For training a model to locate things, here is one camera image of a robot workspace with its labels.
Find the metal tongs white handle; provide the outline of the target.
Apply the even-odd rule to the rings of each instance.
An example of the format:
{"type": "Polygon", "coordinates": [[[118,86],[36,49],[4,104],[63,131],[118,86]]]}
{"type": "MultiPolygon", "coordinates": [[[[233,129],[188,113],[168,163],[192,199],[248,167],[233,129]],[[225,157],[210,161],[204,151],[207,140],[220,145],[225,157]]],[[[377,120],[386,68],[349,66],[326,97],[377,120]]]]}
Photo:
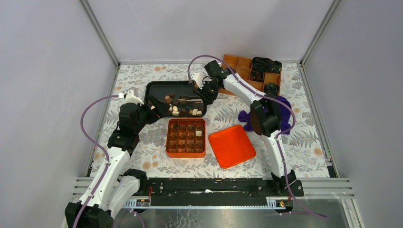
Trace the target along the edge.
{"type": "MultiPolygon", "coordinates": [[[[228,96],[219,95],[213,102],[223,101],[224,99],[228,99],[228,96]]],[[[210,104],[209,102],[205,103],[199,96],[181,95],[177,100],[180,104],[210,104]]]]}

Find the orange chocolate box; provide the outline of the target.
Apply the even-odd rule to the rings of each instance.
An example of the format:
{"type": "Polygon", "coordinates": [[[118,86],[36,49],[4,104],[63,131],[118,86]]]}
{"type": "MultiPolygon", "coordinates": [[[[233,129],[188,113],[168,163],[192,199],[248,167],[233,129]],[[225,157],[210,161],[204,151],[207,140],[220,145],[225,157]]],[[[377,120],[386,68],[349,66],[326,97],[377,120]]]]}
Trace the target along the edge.
{"type": "Polygon", "coordinates": [[[206,154],[205,120],[202,118],[169,120],[165,151],[170,158],[203,158],[206,154]],[[197,137],[196,131],[202,131],[202,136],[197,137]]]}

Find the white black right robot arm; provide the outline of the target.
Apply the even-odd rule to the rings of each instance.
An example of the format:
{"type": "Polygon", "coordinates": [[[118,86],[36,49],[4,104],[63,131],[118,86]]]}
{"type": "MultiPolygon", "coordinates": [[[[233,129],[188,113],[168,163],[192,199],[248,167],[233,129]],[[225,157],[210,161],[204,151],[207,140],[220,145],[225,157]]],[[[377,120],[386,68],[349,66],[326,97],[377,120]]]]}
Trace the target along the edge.
{"type": "Polygon", "coordinates": [[[208,80],[198,73],[188,73],[189,82],[197,85],[196,94],[205,105],[211,105],[217,99],[220,89],[235,94],[250,106],[251,126],[264,142],[271,157],[271,176],[273,191],[280,196],[291,190],[291,184],[297,178],[295,172],[288,168],[282,134],[289,132],[281,129],[280,107],[291,111],[291,108],[274,96],[267,96],[262,91],[249,85],[229,66],[222,68],[216,60],[205,65],[208,80]]]}

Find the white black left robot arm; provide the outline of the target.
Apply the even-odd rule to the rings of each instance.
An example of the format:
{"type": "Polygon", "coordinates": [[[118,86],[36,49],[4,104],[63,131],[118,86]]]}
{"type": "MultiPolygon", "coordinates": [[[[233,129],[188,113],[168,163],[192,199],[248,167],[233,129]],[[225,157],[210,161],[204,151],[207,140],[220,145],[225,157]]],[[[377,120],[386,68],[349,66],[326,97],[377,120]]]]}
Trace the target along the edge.
{"type": "Polygon", "coordinates": [[[96,174],[78,202],[66,206],[69,228],[112,228],[116,215],[129,198],[147,191],[146,174],[140,170],[128,170],[120,184],[117,187],[114,184],[139,143],[140,131],[166,117],[170,106],[151,95],[146,103],[129,94],[118,97],[125,102],[120,106],[119,120],[107,148],[103,149],[104,168],[96,174]]]}

